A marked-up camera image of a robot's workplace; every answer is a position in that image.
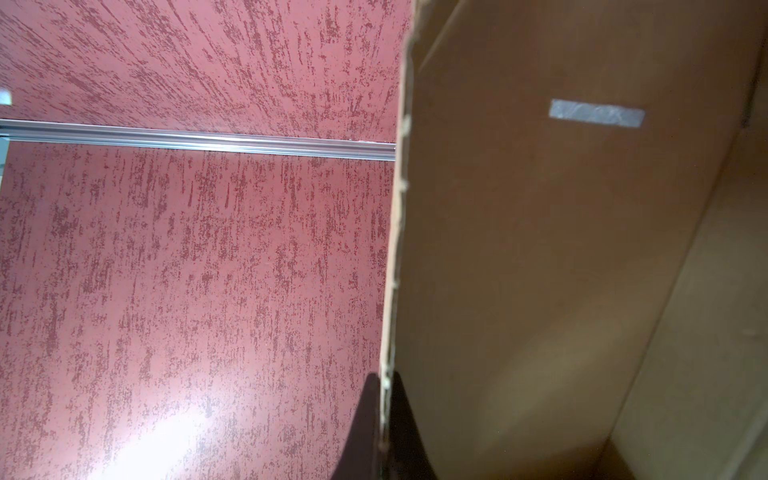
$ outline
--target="cardboard flap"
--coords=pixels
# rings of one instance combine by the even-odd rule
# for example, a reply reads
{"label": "cardboard flap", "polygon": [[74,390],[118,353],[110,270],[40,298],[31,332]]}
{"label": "cardboard flap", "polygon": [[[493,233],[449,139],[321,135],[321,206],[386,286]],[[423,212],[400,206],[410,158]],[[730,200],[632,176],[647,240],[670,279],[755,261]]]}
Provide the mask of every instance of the cardboard flap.
{"label": "cardboard flap", "polygon": [[438,477],[591,475],[738,128],[758,4],[459,2],[417,72],[409,50],[382,401],[394,359]]}
{"label": "cardboard flap", "polygon": [[768,122],[742,131],[599,478],[768,478]]}

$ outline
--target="brown cardboard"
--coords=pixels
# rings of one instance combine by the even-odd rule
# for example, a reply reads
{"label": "brown cardboard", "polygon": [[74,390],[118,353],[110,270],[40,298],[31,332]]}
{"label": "brown cardboard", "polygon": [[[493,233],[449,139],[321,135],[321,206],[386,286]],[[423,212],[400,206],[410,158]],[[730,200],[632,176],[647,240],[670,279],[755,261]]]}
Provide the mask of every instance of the brown cardboard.
{"label": "brown cardboard", "polygon": [[763,54],[760,58],[760,69],[754,85],[754,93],[750,102],[750,112],[747,123],[768,120],[768,48],[763,39]]}
{"label": "brown cardboard", "polygon": [[[637,480],[768,478],[766,246],[763,121],[734,144],[611,436]],[[601,477],[631,478],[614,461]]]}
{"label": "brown cardboard", "polygon": [[[440,478],[591,477],[739,127],[762,6],[458,2],[416,23],[385,321]],[[647,114],[558,121],[552,98]]]}

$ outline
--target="textured wall panel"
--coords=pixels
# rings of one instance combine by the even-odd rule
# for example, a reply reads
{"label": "textured wall panel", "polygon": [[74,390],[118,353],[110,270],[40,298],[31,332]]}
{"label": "textured wall panel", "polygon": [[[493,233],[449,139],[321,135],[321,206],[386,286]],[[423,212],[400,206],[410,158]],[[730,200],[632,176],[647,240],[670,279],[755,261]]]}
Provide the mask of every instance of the textured wall panel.
{"label": "textured wall panel", "polygon": [[198,415],[178,478],[327,478],[376,370],[388,162],[11,145],[0,477]]}
{"label": "textured wall panel", "polygon": [[394,141],[409,0],[4,0],[0,117]]}

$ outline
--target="aluminum rail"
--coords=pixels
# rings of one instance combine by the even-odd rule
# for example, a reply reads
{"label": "aluminum rail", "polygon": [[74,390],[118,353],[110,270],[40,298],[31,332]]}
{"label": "aluminum rail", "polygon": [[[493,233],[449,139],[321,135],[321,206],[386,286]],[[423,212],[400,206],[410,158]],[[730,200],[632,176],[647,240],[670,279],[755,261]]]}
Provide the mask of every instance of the aluminum rail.
{"label": "aluminum rail", "polygon": [[352,160],[395,160],[395,144],[380,142],[106,127],[49,121],[0,119],[0,137],[7,137],[10,141],[56,144],[173,148]]}

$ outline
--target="torn cardboard edge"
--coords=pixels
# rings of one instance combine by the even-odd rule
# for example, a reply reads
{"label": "torn cardboard edge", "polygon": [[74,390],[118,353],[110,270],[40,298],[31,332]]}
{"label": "torn cardboard edge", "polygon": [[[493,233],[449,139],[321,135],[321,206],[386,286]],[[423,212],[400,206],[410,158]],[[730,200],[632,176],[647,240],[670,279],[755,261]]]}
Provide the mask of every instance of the torn cardboard edge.
{"label": "torn cardboard edge", "polygon": [[402,234],[406,225],[406,192],[408,190],[408,153],[412,125],[413,81],[415,73],[429,55],[436,39],[453,13],[458,0],[413,2],[413,26],[403,49],[400,67],[400,99],[397,116],[395,171],[392,181],[392,206],[389,213],[389,245],[387,248],[386,284],[382,315],[382,339],[379,350],[379,427],[376,443],[386,465],[389,451],[389,414],[395,374],[395,327],[397,296],[402,259]]}

